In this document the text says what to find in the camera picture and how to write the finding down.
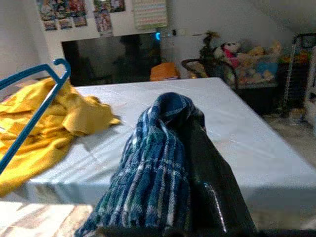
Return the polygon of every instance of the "sloped ceiling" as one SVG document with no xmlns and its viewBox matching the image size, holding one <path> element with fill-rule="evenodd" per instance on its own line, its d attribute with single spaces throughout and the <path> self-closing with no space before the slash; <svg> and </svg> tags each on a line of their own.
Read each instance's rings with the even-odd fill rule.
<svg viewBox="0 0 316 237">
<path fill-rule="evenodd" d="M 316 0 L 248 0 L 294 32 L 316 32 Z"/>
</svg>

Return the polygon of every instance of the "toy pile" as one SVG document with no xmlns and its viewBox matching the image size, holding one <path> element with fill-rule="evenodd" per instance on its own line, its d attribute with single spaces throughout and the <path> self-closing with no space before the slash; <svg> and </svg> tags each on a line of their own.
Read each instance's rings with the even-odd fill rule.
<svg viewBox="0 0 316 237">
<path fill-rule="evenodd" d="M 229 63 L 238 77 L 239 84 L 262 83 L 272 81 L 277 73 L 277 63 L 281 44 L 275 41 L 269 50 L 255 47 L 248 53 L 237 53 L 240 43 L 226 42 L 213 49 L 216 59 Z M 232 72 L 226 72 L 230 83 L 235 81 Z"/>
</svg>

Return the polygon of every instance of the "blue light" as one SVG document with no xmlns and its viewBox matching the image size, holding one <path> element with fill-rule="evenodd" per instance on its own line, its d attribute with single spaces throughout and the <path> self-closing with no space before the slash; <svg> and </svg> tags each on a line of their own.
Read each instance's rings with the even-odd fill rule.
<svg viewBox="0 0 316 237">
<path fill-rule="evenodd" d="M 156 33 L 156 39 L 160 41 L 160 32 Z"/>
</svg>

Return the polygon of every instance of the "calendar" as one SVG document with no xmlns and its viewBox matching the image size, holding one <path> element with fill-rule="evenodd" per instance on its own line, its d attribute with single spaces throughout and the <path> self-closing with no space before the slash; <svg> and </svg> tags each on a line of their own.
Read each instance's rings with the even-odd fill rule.
<svg viewBox="0 0 316 237">
<path fill-rule="evenodd" d="M 133 5 L 137 29 L 167 26 L 166 0 L 133 0 Z"/>
</svg>

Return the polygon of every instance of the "orange object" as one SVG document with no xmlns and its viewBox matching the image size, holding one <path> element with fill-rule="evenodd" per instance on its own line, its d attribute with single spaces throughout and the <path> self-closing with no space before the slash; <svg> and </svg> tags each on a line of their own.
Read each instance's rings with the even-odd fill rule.
<svg viewBox="0 0 316 237">
<path fill-rule="evenodd" d="M 174 63 L 161 63 L 152 68 L 150 81 L 178 79 L 179 73 Z"/>
</svg>

